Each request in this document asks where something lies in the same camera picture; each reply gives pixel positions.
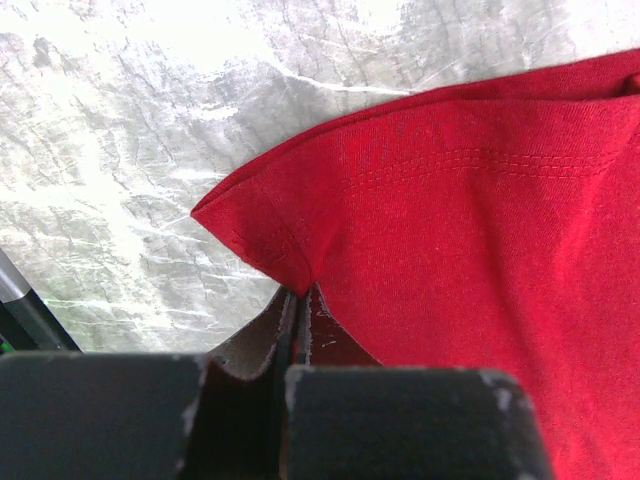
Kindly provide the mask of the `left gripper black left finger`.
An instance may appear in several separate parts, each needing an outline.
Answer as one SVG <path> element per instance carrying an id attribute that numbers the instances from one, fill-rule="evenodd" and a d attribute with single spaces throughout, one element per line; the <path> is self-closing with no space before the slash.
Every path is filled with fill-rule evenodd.
<path id="1" fill-rule="evenodd" d="M 207 353 L 1 357 L 5 479 L 277 479 L 297 297 Z"/>

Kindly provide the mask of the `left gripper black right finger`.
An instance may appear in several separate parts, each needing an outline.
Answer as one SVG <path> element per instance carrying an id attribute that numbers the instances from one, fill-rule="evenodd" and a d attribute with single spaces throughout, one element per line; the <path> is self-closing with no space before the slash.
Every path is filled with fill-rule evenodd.
<path id="1" fill-rule="evenodd" d="M 385 368 L 306 296 L 284 378 L 291 479 L 550 479 L 529 396 L 494 369 Z"/>

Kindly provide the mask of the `red t-shirt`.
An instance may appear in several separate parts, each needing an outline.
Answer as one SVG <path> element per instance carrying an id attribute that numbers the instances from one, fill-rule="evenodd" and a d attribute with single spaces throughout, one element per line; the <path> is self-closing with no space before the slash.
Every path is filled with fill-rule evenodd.
<path id="1" fill-rule="evenodd" d="M 559 478 L 638 477 L 637 51 L 324 123 L 192 215 L 383 364 L 515 376 Z"/>

